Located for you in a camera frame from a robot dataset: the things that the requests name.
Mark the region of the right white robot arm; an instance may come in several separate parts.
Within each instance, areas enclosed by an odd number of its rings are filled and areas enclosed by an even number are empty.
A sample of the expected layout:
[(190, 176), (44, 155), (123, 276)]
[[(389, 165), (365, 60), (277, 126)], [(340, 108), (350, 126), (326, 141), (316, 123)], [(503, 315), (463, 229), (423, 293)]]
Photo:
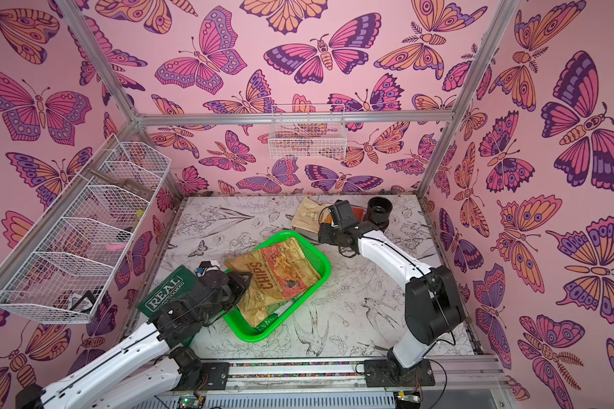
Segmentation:
[(318, 242), (365, 257), (404, 288), (407, 330), (389, 350), (387, 361), (407, 371), (419, 365), (438, 339), (452, 333), (467, 314), (450, 269), (422, 262), (385, 235), (392, 210), (389, 199), (373, 197), (361, 220), (349, 201), (338, 200), (325, 209), (328, 222), (319, 218)]

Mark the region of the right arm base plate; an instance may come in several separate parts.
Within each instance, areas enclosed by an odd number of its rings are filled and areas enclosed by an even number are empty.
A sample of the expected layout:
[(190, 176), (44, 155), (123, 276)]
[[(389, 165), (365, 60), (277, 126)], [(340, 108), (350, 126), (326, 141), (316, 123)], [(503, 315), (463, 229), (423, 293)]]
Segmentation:
[(363, 361), (363, 375), (368, 388), (412, 388), (435, 386), (431, 361), (424, 359), (411, 368), (403, 368), (397, 361)]

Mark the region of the orange brown chips bag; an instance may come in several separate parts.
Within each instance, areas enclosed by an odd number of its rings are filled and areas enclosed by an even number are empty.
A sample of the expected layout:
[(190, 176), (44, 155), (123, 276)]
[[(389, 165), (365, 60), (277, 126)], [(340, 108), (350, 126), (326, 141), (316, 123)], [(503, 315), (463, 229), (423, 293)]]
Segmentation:
[(251, 273), (252, 282), (276, 285), (287, 301), (312, 288), (321, 279), (294, 237), (228, 259), (225, 266), (232, 272)]

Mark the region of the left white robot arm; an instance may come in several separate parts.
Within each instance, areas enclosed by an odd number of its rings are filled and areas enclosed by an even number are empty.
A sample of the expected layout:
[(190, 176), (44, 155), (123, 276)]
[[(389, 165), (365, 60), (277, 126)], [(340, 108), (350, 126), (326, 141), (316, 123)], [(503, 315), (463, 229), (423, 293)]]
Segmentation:
[(27, 386), (16, 407), (126, 408), (177, 387), (206, 386), (210, 370), (185, 341), (233, 311), (251, 282), (250, 273), (203, 262), (201, 274), (129, 337), (66, 378)]

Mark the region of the tan kraft Chips bag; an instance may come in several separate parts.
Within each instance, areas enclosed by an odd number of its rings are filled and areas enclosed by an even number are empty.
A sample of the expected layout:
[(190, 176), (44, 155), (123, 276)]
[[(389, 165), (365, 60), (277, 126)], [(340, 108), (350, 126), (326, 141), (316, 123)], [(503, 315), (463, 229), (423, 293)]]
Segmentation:
[(237, 307), (251, 327), (258, 327), (287, 302), (276, 285), (254, 281)]

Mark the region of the green Chio chips bag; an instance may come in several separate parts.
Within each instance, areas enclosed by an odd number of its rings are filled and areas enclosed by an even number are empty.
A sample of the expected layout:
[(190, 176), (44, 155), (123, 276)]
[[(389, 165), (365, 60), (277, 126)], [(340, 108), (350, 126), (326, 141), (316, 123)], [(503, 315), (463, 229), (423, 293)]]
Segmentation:
[(271, 324), (273, 324), (278, 319), (278, 314), (269, 315), (264, 321), (262, 321), (256, 329), (259, 332), (264, 332)]

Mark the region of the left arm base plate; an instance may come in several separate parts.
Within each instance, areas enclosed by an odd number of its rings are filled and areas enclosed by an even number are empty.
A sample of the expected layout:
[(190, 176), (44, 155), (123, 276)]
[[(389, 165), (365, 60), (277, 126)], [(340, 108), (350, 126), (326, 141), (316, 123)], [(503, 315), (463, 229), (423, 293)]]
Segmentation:
[(170, 358), (178, 365), (181, 375), (174, 391), (225, 390), (230, 375), (227, 361), (203, 361), (188, 347), (170, 352)]

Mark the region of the beige orange chips bag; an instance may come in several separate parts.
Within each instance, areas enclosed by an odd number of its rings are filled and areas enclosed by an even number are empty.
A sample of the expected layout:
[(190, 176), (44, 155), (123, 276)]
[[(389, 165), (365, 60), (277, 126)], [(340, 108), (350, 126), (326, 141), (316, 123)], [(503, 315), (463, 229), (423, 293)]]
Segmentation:
[(303, 233), (318, 233), (322, 223), (333, 223), (327, 208), (328, 204), (318, 204), (310, 198), (304, 198), (293, 215), (291, 228)]

